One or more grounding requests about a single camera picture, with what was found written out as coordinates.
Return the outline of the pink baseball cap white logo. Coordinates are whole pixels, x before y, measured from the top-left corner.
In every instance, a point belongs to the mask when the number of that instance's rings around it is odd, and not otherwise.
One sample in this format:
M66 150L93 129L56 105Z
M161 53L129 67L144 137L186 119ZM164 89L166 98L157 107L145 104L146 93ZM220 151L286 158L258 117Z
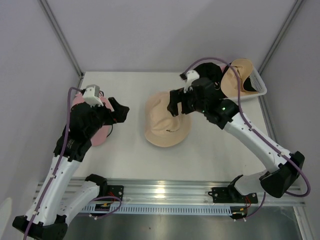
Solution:
M107 108L111 107L110 102L102 95L99 94L99 97L103 104L106 105ZM81 93L78 93L75 95L74 100L72 101L72 107L81 103L84 103L83 95ZM96 128L95 134L93 135L92 133L92 138L90 139L92 147L97 147L102 145L106 140L107 140L107 135L110 131L111 125L102 125L101 122L99 121L98 115L92 116L91 117L91 124L93 126L90 127L90 130L92 130L94 127Z

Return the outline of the beige bucket hat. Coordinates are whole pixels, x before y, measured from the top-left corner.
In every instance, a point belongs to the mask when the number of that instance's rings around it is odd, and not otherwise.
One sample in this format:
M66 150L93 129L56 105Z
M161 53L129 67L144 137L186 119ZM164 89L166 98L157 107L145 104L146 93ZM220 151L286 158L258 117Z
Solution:
M182 113L179 103L178 115L172 116L167 110L170 102L170 93L158 92L148 98L145 103L145 139L162 148L173 147L181 143L190 133L192 119L190 115Z

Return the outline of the black baseball cap gold logo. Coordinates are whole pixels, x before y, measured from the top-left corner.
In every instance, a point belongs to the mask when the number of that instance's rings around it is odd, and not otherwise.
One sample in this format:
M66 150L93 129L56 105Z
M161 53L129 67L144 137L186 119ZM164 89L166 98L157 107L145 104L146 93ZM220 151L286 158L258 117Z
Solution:
M214 84L216 89L220 88L223 78L223 72L219 65L212 62L202 63L194 68L200 78L208 78Z

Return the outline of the black bucket hat white stitching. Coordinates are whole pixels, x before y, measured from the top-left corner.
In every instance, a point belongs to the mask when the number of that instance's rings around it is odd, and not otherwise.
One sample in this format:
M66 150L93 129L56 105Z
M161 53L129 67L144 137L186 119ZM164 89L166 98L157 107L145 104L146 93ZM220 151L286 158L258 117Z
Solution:
M255 94L258 91L253 87L251 78L248 76L245 80L242 81L242 89L245 93Z

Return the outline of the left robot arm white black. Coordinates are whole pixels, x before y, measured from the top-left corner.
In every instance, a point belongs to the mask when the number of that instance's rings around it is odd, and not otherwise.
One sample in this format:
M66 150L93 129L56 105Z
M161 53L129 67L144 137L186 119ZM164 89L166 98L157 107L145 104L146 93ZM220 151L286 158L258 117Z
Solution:
M108 98L105 103L90 105L87 101L69 107L66 126L53 151L50 170L32 207L16 216L12 226L24 238L36 240L62 240L75 216L92 200L108 197L107 179L91 174L80 190L66 202L62 197L75 171L91 148L92 137L103 126L124 123L129 107Z

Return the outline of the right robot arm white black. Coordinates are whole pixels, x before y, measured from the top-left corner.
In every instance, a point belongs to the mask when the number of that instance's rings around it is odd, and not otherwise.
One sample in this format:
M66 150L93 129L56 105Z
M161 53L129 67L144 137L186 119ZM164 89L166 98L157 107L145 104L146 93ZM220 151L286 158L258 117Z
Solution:
M194 80L188 89L171 90L167 110L174 117L180 113L203 114L210 123L237 138L262 162L265 171L239 175L230 183L227 194L233 202L254 192L281 198L302 175L305 156L299 151L290 152L264 135L234 101L216 96L214 84L208 78Z

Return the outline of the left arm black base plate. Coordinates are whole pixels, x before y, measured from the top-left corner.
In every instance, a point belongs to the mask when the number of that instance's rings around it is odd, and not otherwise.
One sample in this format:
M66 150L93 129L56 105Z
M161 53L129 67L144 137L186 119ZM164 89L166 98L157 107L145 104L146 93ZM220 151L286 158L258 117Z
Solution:
M96 174L90 174L85 178L86 182L93 182L96 186L98 186L98 197L117 197L121 200L123 200L124 195L124 186L123 185L114 185L114 184L108 184L108 180L105 177L96 175Z

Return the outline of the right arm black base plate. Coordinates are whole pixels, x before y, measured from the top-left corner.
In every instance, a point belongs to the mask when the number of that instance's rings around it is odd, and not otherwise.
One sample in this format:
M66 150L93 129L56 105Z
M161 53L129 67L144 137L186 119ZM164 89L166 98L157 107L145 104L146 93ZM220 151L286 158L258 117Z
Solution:
M247 195L242 195L235 188L235 183L238 181L243 175L237 176L234 180L232 180L228 186L225 187L212 187L211 191L207 194L212 197L213 203L216 204L257 204L258 197L257 193L253 192Z

